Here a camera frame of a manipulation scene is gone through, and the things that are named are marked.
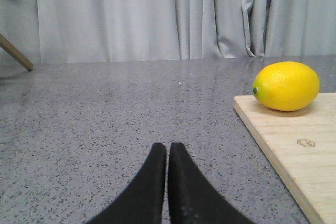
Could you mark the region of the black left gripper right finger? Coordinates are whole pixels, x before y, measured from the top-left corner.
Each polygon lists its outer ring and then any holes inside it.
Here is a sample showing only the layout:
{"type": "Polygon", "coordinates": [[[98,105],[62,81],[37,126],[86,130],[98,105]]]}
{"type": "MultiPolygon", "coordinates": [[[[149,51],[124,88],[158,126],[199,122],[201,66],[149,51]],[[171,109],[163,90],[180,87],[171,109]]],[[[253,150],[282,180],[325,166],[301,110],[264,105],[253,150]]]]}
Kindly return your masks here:
{"type": "Polygon", "coordinates": [[[170,223],[253,223],[209,183],[183,143],[172,143],[167,195],[170,223]]]}

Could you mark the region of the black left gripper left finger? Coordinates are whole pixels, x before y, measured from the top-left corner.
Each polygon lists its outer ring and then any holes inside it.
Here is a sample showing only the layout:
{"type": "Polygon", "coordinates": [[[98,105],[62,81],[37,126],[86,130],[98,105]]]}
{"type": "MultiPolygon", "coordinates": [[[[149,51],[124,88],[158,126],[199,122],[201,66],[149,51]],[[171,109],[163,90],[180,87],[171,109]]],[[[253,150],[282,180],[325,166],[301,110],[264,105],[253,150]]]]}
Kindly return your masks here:
{"type": "Polygon", "coordinates": [[[165,172],[166,147],[154,143],[127,188],[89,223],[161,223],[165,172]]]}

